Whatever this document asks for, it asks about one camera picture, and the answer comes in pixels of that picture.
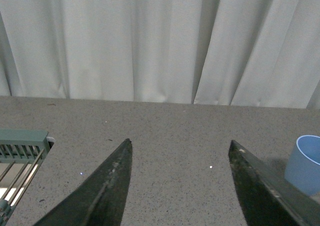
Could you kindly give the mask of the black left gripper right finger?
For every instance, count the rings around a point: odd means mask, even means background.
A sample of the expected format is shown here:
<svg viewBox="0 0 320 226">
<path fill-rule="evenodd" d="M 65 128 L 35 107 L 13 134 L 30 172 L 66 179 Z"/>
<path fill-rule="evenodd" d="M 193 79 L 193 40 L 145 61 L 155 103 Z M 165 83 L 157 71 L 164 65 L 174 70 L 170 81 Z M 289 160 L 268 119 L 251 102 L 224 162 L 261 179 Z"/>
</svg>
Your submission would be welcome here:
<svg viewBox="0 0 320 226">
<path fill-rule="evenodd" d="M 247 225 L 319 225 L 320 205 L 235 140 L 228 158 Z"/>
</svg>

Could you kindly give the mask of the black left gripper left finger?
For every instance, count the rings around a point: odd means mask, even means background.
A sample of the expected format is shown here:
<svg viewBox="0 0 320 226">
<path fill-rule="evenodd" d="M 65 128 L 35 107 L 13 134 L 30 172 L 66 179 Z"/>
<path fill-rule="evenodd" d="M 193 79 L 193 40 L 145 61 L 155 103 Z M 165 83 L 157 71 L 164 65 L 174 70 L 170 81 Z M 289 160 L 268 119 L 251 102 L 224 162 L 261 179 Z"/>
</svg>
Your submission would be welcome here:
<svg viewBox="0 0 320 226">
<path fill-rule="evenodd" d="M 36 225 L 120 225 L 130 185 L 132 160 L 132 142 L 127 138 Z"/>
</svg>

